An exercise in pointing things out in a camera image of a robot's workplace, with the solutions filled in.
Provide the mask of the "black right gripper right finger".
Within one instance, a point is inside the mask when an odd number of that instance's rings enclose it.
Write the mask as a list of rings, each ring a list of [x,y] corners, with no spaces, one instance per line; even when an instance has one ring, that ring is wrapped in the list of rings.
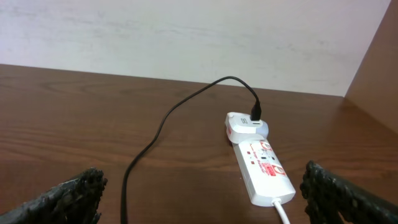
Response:
[[[397,224],[397,206],[309,161],[300,184],[311,224]]]

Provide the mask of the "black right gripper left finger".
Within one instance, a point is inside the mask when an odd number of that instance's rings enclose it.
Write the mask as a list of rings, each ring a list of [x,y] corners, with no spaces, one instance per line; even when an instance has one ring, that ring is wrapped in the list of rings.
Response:
[[[107,179],[102,170],[89,168],[37,198],[1,215],[1,224],[92,224]]]

